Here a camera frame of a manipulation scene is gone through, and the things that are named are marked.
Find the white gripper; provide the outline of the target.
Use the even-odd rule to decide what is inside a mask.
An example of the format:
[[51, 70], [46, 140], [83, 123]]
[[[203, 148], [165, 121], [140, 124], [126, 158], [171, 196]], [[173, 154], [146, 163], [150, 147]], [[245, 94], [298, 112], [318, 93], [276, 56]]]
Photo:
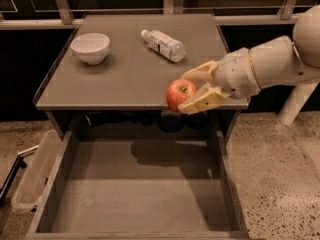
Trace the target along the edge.
[[[228, 53], [220, 62], [205, 62], [185, 72], [182, 78], [204, 84], [191, 98], [178, 105], [183, 114], [208, 111], [220, 107], [229, 97], [243, 99], [260, 92], [247, 48]], [[219, 86], [212, 86], [216, 81]]]

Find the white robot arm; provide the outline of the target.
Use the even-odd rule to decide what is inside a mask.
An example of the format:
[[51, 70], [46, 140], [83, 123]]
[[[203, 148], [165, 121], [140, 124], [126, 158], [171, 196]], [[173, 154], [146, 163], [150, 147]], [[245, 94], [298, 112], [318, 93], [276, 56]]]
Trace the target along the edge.
[[269, 87], [292, 86], [294, 90], [278, 115], [282, 124], [292, 124], [320, 82], [320, 6], [301, 14], [290, 37], [241, 48], [182, 77], [200, 86], [178, 105], [184, 114], [218, 108], [227, 98], [252, 97]]

